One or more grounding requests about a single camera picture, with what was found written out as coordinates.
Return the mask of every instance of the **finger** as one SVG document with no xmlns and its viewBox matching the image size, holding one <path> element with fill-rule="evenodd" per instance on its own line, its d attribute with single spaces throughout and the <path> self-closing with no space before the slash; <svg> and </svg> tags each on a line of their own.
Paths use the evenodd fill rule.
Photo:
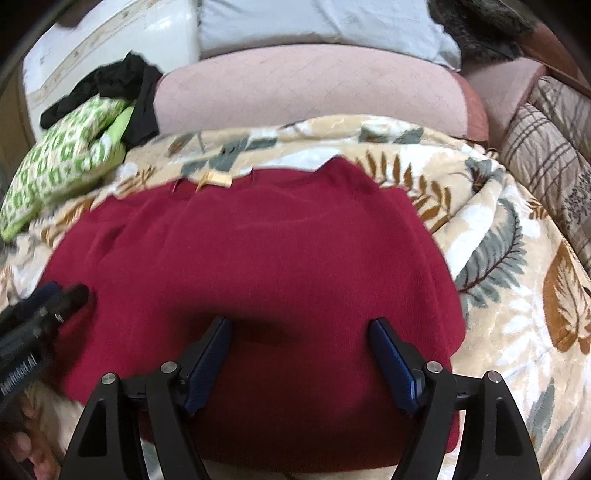
<svg viewBox="0 0 591 480">
<path fill-rule="evenodd" d="M 31 454 L 28 458 L 34 466 L 37 480 L 56 479 L 59 474 L 59 463 L 40 430 L 31 431 L 31 444 Z"/>
<path fill-rule="evenodd" d="M 19 401 L 21 404 L 22 414 L 28 419 L 33 419 L 37 412 L 35 411 L 35 408 L 31 404 L 31 401 L 28 399 L 28 397 L 26 395 L 21 395 Z"/>
<path fill-rule="evenodd" d="M 11 455 L 18 463 L 26 460 L 33 448 L 29 435 L 24 432 L 13 433 L 6 439 L 5 443 Z"/>
</svg>

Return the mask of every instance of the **red sweater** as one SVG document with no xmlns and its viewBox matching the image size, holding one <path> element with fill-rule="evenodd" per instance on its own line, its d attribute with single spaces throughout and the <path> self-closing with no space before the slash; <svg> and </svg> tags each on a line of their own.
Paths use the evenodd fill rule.
<svg viewBox="0 0 591 480">
<path fill-rule="evenodd" d="M 61 329 L 51 379 L 86 402 L 105 372 L 176 359 L 218 314 L 233 340 L 191 424 L 202 456 L 272 471 L 398 462 L 411 422 L 367 341 L 384 316 L 450 368 L 465 323 L 447 265 L 401 189 L 334 158 L 314 173 L 255 170 L 231 188 L 187 181 L 86 213 L 42 282 L 96 303 Z M 457 442 L 457 425 L 449 448 Z"/>
</svg>

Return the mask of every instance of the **black tool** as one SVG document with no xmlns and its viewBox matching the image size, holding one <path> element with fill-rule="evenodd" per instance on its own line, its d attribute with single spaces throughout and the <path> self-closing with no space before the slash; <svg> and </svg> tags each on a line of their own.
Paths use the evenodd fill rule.
<svg viewBox="0 0 591 480">
<path fill-rule="evenodd" d="M 495 371 L 454 375 L 426 362 L 384 318 L 369 325 L 369 343 L 396 405 L 416 419 L 392 480 L 436 480 L 456 410 L 466 422 L 453 480 L 541 480 L 515 400 Z"/>
<path fill-rule="evenodd" d="M 60 480 L 146 480 L 136 410 L 148 411 L 165 480 L 209 480 L 183 420 L 205 406 L 230 339 L 230 321 L 218 317 L 177 362 L 128 380 L 104 375 L 80 418 Z M 369 342 L 396 405 L 417 420 L 393 480 L 436 480 L 456 410 L 467 413 L 454 480 L 541 480 L 500 374 L 463 377 L 426 362 L 384 318 L 370 322 Z"/>
<path fill-rule="evenodd" d="M 148 412 L 166 480 L 208 479 L 183 420 L 205 406 L 231 339 L 231 322 L 218 317 L 178 361 L 128 380 L 105 374 L 74 431 L 60 480 L 147 480 L 137 410 Z"/>
<path fill-rule="evenodd" d="M 49 366 L 57 328 L 87 302 L 88 295 L 81 284 L 62 291 L 57 283 L 48 283 L 0 313 L 0 421 L 5 430 L 24 430 L 16 397 Z M 17 463 L 1 442 L 0 474 L 10 480 L 34 480 L 30 465 Z"/>
</svg>

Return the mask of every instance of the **green and white fabric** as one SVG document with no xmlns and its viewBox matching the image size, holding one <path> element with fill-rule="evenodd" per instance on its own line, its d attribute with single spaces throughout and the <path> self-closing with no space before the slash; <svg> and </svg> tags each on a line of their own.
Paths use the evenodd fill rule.
<svg viewBox="0 0 591 480">
<path fill-rule="evenodd" d="M 133 111 L 127 107 L 125 100 L 97 95 L 47 131 L 23 159 L 4 199 L 4 240 L 11 240 L 44 205 L 80 194 L 123 162 L 121 136 Z"/>
</svg>

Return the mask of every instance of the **hand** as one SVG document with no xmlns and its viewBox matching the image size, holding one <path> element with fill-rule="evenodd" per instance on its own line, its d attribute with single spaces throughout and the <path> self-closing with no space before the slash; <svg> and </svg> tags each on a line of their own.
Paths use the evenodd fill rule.
<svg viewBox="0 0 591 480">
<path fill-rule="evenodd" d="M 26 432 L 0 432 L 8 450 L 17 462 L 29 460 L 33 464 L 37 480 L 57 480 L 60 465 L 51 451 L 49 443 L 41 432 L 37 412 L 25 395 L 19 398 L 25 417 Z"/>
</svg>

